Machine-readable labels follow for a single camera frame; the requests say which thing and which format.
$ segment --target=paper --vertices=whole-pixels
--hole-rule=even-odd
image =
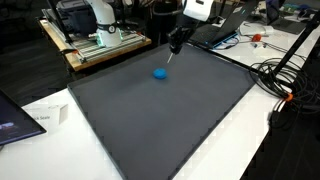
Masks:
[[[48,132],[54,131],[67,119],[67,105],[31,105],[23,109]]]
[[[237,13],[237,12],[241,11],[241,9],[242,9],[242,7],[238,7],[236,9],[234,9],[233,13]]]

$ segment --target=monitor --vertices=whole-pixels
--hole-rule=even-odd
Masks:
[[[285,0],[266,0],[267,25],[271,25],[280,16],[280,8]]]
[[[45,132],[42,126],[0,90],[0,147]]]

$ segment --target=desk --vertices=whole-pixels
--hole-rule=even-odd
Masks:
[[[320,35],[320,27],[315,29],[310,34],[308,39],[297,50],[296,54],[308,57],[313,46],[318,40],[319,35]],[[274,35],[271,35],[269,37],[262,37],[262,41],[288,50],[294,44],[294,42],[298,37],[299,35],[274,30]],[[249,41],[249,40],[250,39],[248,37],[241,36],[240,42]],[[228,58],[231,58],[235,61],[238,61],[242,64],[245,64],[247,66],[251,66],[254,63],[262,63],[263,61],[269,58],[282,58],[285,55],[285,53],[276,51],[270,47],[263,48],[262,46],[260,46],[258,48],[254,48],[252,45],[250,45],[250,43],[239,43],[235,47],[230,48],[228,50],[216,50],[215,52],[223,56],[226,56]],[[290,61],[296,63],[299,66],[302,66],[304,64],[304,61],[297,56],[293,56],[290,59]]]
[[[53,42],[56,44],[56,46],[58,47],[58,49],[60,51],[69,48],[67,46],[67,44],[59,37],[57,32],[54,31],[54,29],[48,24],[47,20],[40,20],[39,21],[39,25],[43,29],[43,31],[45,31],[45,33],[48,34],[48,36],[53,40]],[[80,71],[82,69],[85,69],[85,68],[91,67],[93,65],[96,65],[98,63],[110,60],[110,59],[115,58],[117,56],[120,56],[122,54],[137,50],[137,49],[142,48],[144,46],[147,46],[149,44],[151,44],[151,40],[149,38],[146,38],[145,41],[141,41],[138,44],[129,46],[129,47],[124,48],[124,49],[119,49],[117,51],[112,52],[111,54],[109,54],[107,56],[101,57],[101,58],[99,58],[97,60],[94,60],[94,61],[88,61],[88,62],[85,62],[85,63],[81,63],[79,61],[79,59],[77,59],[76,57],[74,57],[72,55],[72,53],[66,54],[65,55],[65,60],[71,66],[72,70]]]
[[[249,58],[251,63],[261,60],[258,56],[241,55],[234,57],[241,61]],[[175,179],[240,179],[268,132],[267,119],[277,101],[255,85],[215,128]],[[68,118],[58,127],[47,129],[45,135],[5,146],[0,153],[2,180],[121,179],[67,89],[26,108],[39,104],[68,104]]]

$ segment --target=gray mat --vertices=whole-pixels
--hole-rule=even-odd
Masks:
[[[168,46],[69,85],[124,179],[171,179],[254,84],[247,70]],[[168,78],[157,80],[163,67]]]

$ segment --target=white device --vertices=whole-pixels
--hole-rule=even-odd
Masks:
[[[260,26],[260,25],[252,25],[250,27],[241,25],[240,33],[242,36],[254,36],[256,34],[261,35],[273,35],[274,29],[272,26]]]
[[[87,0],[97,18],[97,43],[100,47],[114,47],[121,44],[120,29],[116,26],[112,7],[106,0]]]
[[[207,21],[214,0],[188,0],[188,3],[186,1],[182,1],[182,5],[185,7],[184,15],[200,21]]]

